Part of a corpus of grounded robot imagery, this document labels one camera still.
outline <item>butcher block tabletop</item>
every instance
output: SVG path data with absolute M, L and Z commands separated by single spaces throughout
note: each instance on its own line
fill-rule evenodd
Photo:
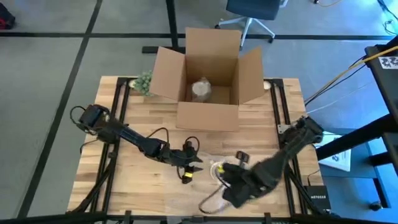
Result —
M 102 77 L 95 104 L 111 108 L 118 77 Z M 283 79 L 285 94 L 292 121 L 305 115 L 303 96 L 299 80 Z M 116 117 L 120 113 L 124 87 L 119 97 Z M 276 88 L 279 113 L 282 124 L 284 116 Z M 177 102 L 159 96 L 141 96 L 131 90 L 124 123 L 143 136 L 149 135 L 158 128 L 165 127 L 170 132 L 170 146 L 181 149 L 189 136 L 200 140 L 199 164 L 204 170 L 193 174 L 189 184 L 182 184 L 177 176 L 176 167 L 155 162 L 146 158 L 138 148 L 125 140 L 121 140 L 119 156 L 109 202 L 108 215 L 124 215 L 131 210 L 134 215 L 165 215 L 192 216 L 205 215 L 198 209 L 198 204 L 214 192 L 219 182 L 210 175 L 210 167 L 214 162 L 228 161 L 237 164 L 237 151 L 250 155 L 248 167 L 272 156 L 279 150 L 277 131 L 274 119 L 270 91 L 264 91 L 262 97 L 251 100 L 239 106 L 239 132 L 206 132 L 178 129 L 175 127 L 177 117 Z M 165 133 L 159 131 L 153 138 L 165 140 Z M 94 140 L 87 135 L 85 141 Z M 103 143 L 96 141 L 87 144 L 81 154 L 80 163 L 73 184 L 68 210 L 73 210 L 86 197 L 94 186 L 103 150 Z M 319 170 L 318 159 L 313 146 L 306 146 L 298 155 L 298 164 L 303 184 L 307 184 L 309 174 Z M 320 172 L 311 175 L 312 185 L 323 185 Z M 99 195 L 97 210 L 101 210 L 106 183 Z M 292 184 L 296 212 L 300 212 L 297 189 Z M 215 195 L 203 207 L 214 210 L 225 203 L 221 193 Z M 241 208 L 228 207 L 214 216 L 222 217 L 263 217 L 269 212 L 272 217 L 289 217 L 289 206 L 282 181 L 277 188 L 263 198 L 253 200 Z

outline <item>small green plant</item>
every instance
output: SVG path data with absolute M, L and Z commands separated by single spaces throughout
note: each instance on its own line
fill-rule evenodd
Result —
M 152 80 L 152 71 L 144 72 L 138 76 L 138 78 L 134 82 L 133 88 L 144 96 L 152 96 L 152 94 L 149 93 L 149 86 L 151 80 Z

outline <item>cardboard box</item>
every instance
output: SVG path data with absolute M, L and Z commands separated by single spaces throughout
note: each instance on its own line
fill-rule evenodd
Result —
M 238 30 L 186 28 L 186 54 L 159 48 L 150 92 L 178 101 L 177 127 L 238 131 L 238 106 L 264 94 L 262 54 L 239 58 Z M 206 103 L 193 103 L 192 83 L 211 83 Z

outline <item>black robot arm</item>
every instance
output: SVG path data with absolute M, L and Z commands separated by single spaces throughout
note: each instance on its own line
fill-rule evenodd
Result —
M 223 164 L 221 178 L 229 183 L 223 198 L 236 208 L 252 198 L 259 198 L 277 187 L 282 173 L 294 155 L 306 145 L 321 142 L 323 129 L 311 118 L 300 118 L 281 137 L 282 149 L 272 157 L 246 170 L 234 164 Z
M 123 138 L 137 146 L 146 157 L 158 162 L 177 167 L 185 167 L 191 162 L 202 162 L 190 141 L 185 141 L 182 150 L 170 149 L 168 142 L 144 137 L 128 125 L 110 117 L 109 109 L 101 105 L 89 105 L 84 109 L 78 122 L 74 123 L 84 132 L 95 135 L 106 143 L 113 144 L 118 138 Z

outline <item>qr code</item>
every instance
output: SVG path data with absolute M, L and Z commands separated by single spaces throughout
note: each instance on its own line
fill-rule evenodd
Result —
M 398 57 L 379 57 L 383 69 L 398 69 Z

